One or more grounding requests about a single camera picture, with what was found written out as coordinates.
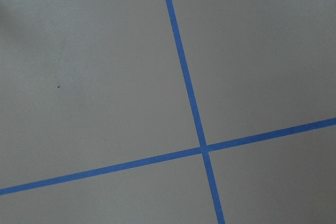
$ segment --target gray surface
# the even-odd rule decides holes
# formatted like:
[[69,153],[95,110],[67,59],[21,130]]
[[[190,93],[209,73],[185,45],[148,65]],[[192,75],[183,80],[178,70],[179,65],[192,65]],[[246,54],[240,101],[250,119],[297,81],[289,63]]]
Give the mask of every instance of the gray surface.
[[228,224],[336,223],[336,127],[211,153]]
[[216,223],[202,166],[199,155],[2,196],[1,223]]
[[208,143],[336,115],[336,0],[173,0]]
[[198,145],[164,0],[0,5],[0,187]]

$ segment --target blue stripe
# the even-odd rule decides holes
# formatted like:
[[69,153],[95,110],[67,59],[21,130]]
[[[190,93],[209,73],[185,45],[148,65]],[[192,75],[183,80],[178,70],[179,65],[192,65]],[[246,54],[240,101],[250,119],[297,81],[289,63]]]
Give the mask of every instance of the blue stripe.
[[168,161],[168,160],[173,160],[173,159],[177,159],[177,158],[181,158],[181,157],[193,156],[193,155],[197,155],[197,154],[200,154],[200,153],[201,153],[201,148],[197,147],[197,148],[187,149],[187,150],[184,150],[184,151],[163,154],[163,155],[159,155],[159,156],[155,156],[155,157],[148,157],[148,158],[144,158],[144,159],[140,159],[140,160],[136,160],[136,161],[131,161],[131,162],[123,163],[123,164],[112,165],[112,166],[107,166],[107,167],[103,167],[103,168],[88,170],[86,172],[80,172],[80,173],[60,176],[60,177],[56,177],[56,178],[45,179],[45,180],[32,182],[32,183],[28,183],[28,184],[3,188],[3,189],[0,189],[0,195],[12,194],[12,193],[16,193],[16,192],[19,192],[19,191],[25,191],[25,190],[38,188],[38,187],[44,187],[44,186],[50,186],[50,185],[65,183],[65,182],[69,182],[69,181],[73,181],[73,180],[94,177],[94,176],[107,174],[107,173],[114,173],[114,172],[117,172],[117,171],[120,171],[120,170],[126,170],[126,169],[135,168],[135,167],[139,167],[139,166],[155,164],[155,163]]
[[319,122],[314,122],[314,123],[308,123],[308,124],[303,124],[295,127],[290,127],[282,130],[277,130],[277,131],[271,131],[259,135],[253,135],[253,136],[247,136],[247,137],[242,137],[230,141],[224,141],[216,144],[211,144],[208,145],[207,149],[209,152],[212,151],[217,151],[217,150],[222,150],[226,148],[231,148],[234,146],[240,146],[244,144],[251,144],[255,142],[260,142],[272,138],[277,138],[281,136],[288,136],[288,135],[293,135],[305,131],[312,131],[316,129],[321,129],[324,127],[328,126],[333,126],[336,125],[336,118],[331,118]]
[[195,127],[196,127],[197,136],[198,136],[198,141],[200,143],[200,147],[201,147],[201,150],[202,150],[204,166],[205,166],[206,175],[207,175],[207,178],[208,178],[210,191],[211,191],[211,195],[212,195],[212,199],[213,199],[213,203],[214,203],[214,207],[215,207],[215,211],[216,211],[217,221],[218,221],[218,224],[224,224],[225,221],[224,221],[223,210],[222,210],[222,207],[220,205],[221,201],[219,199],[218,190],[217,190],[216,181],[215,181],[215,176],[214,176],[214,172],[213,172],[213,169],[212,169],[209,153],[207,152],[206,140],[205,140],[204,131],[203,131],[202,123],[201,123],[201,117],[199,116],[199,111],[198,111],[198,107],[197,107],[195,93],[194,93],[193,85],[192,85],[192,82],[191,82],[187,61],[185,59],[185,53],[184,53],[184,49],[183,49],[183,44],[182,44],[182,40],[181,40],[180,31],[178,29],[179,27],[178,27],[177,20],[176,20],[173,1],[172,0],[166,0],[166,4],[167,4],[167,9],[168,9],[170,22],[171,22],[171,25],[172,25],[172,30],[173,30],[173,34],[174,34],[177,53],[178,53],[178,56],[179,56],[178,58],[180,59],[183,78],[184,78],[185,86],[186,86],[186,89],[187,89],[189,103],[190,103],[190,107],[191,107],[191,110],[192,110],[192,113],[193,113],[193,118],[194,118],[194,123],[195,123]]

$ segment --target blue line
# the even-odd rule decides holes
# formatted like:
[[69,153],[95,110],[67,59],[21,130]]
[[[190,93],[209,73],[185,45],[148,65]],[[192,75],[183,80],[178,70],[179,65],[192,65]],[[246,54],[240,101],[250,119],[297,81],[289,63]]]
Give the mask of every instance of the blue line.
[[56,178],[40,180],[40,181],[37,181],[37,182],[28,183],[28,184],[3,188],[3,189],[0,189],[0,195],[12,194],[12,193],[16,193],[16,192],[19,192],[19,191],[25,191],[25,190],[38,188],[38,187],[60,184],[60,183],[64,183],[64,182],[69,182],[69,181],[73,181],[73,180],[94,177],[94,176],[107,174],[107,173],[114,173],[114,172],[117,172],[117,171],[120,171],[120,170],[126,170],[126,169],[135,168],[135,167],[139,167],[139,166],[155,164],[155,163],[159,163],[159,162],[163,162],[163,161],[169,161],[169,160],[173,160],[173,159],[177,159],[177,158],[181,158],[181,157],[193,156],[193,155],[197,155],[197,154],[200,154],[200,153],[201,153],[201,148],[197,147],[197,148],[187,149],[187,150],[184,150],[184,151],[163,154],[163,155],[159,155],[159,156],[155,156],[155,157],[148,157],[148,158],[139,159],[139,160],[136,160],[136,161],[131,161],[131,162],[122,163],[122,164],[118,164],[118,165],[112,165],[112,166],[107,166],[107,167],[103,167],[103,168],[88,170],[88,171],[85,171],[85,172],[80,172],[80,173],[60,176],[60,177],[56,177]]
[[172,25],[175,44],[176,44],[176,48],[177,48],[177,54],[179,56],[178,58],[179,58],[180,64],[181,64],[181,69],[182,69],[182,73],[183,73],[185,86],[186,86],[186,89],[187,89],[187,94],[188,94],[188,98],[189,98],[190,107],[191,107],[191,111],[193,113],[193,118],[194,118],[194,123],[195,123],[195,127],[196,127],[197,136],[198,136],[198,141],[200,143],[200,147],[201,147],[201,150],[202,150],[204,166],[205,166],[206,175],[207,175],[207,179],[208,179],[208,182],[209,182],[209,187],[210,187],[210,191],[211,191],[211,195],[212,195],[212,199],[213,199],[213,203],[214,203],[214,207],[215,207],[215,211],[216,211],[217,221],[218,221],[218,224],[225,224],[224,214],[223,214],[222,206],[220,204],[221,201],[219,199],[218,190],[217,190],[217,186],[216,186],[215,176],[214,176],[214,172],[213,172],[213,169],[212,169],[209,153],[207,152],[207,145],[206,145],[204,131],[203,131],[202,123],[201,123],[201,117],[199,115],[197,102],[196,102],[196,97],[195,97],[193,85],[192,85],[192,82],[191,82],[191,77],[190,77],[187,61],[185,59],[185,53],[184,53],[183,44],[182,44],[182,40],[181,40],[180,30],[178,29],[179,27],[178,27],[177,20],[176,20],[173,1],[172,0],[166,0],[166,5],[167,5],[167,9],[168,9],[170,22],[171,22],[171,25]]
[[207,149],[209,152],[212,152],[212,151],[222,150],[222,149],[240,146],[244,144],[251,144],[255,142],[269,140],[269,139],[277,138],[281,136],[288,136],[288,135],[293,135],[293,134],[297,134],[297,133],[301,133],[305,131],[321,129],[321,128],[333,126],[333,125],[336,125],[336,118],[326,119],[326,120],[319,121],[319,122],[303,124],[303,125],[294,126],[294,127],[290,127],[290,128],[286,128],[282,130],[271,131],[271,132],[267,132],[267,133],[263,133],[259,135],[247,136],[247,137],[242,137],[242,138],[238,138],[238,139],[234,139],[230,141],[224,141],[224,142],[220,142],[216,144],[211,144],[207,146]]

